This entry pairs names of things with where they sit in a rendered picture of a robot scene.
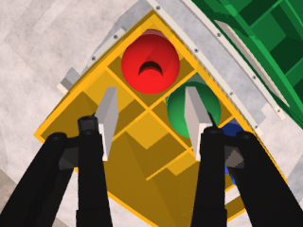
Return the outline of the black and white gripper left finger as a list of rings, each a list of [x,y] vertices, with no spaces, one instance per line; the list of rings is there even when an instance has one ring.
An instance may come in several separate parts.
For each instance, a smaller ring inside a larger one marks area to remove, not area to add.
[[[50,134],[2,210],[0,227],[52,227],[74,167],[76,227],[113,227],[103,161],[108,160],[117,120],[117,89],[107,87],[97,111],[78,119],[78,136]]]

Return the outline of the yellow crate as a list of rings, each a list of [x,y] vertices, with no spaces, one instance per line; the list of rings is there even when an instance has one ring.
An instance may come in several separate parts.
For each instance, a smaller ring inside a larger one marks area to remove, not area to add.
[[[67,137],[78,136],[78,119],[94,114],[107,87],[116,87],[118,120],[108,160],[103,161],[108,197],[152,227],[190,227],[200,161],[195,159],[190,138],[171,126],[164,98],[198,72],[220,101],[222,115],[217,127],[235,117],[245,131],[253,132],[253,128],[164,19],[158,18],[153,9],[147,14],[89,68],[93,70],[88,76],[89,69],[80,77],[33,135],[41,143],[56,131]],[[132,88],[121,71],[124,49],[147,29],[160,30],[179,50],[176,49],[180,59],[174,83],[152,95]],[[255,131],[253,134],[259,139]],[[269,152],[265,146],[264,149]]]

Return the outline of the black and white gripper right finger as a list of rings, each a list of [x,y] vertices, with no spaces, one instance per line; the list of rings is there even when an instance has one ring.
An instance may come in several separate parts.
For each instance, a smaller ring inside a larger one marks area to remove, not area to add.
[[[186,87],[185,120],[195,159],[200,161],[190,227],[227,227],[226,166],[252,227],[303,227],[303,210],[252,132],[224,134],[195,87]]]

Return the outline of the green plastic crate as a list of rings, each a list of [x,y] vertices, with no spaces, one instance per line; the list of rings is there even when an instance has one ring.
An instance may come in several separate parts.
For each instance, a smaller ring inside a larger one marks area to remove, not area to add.
[[[191,1],[303,130],[303,0]]]

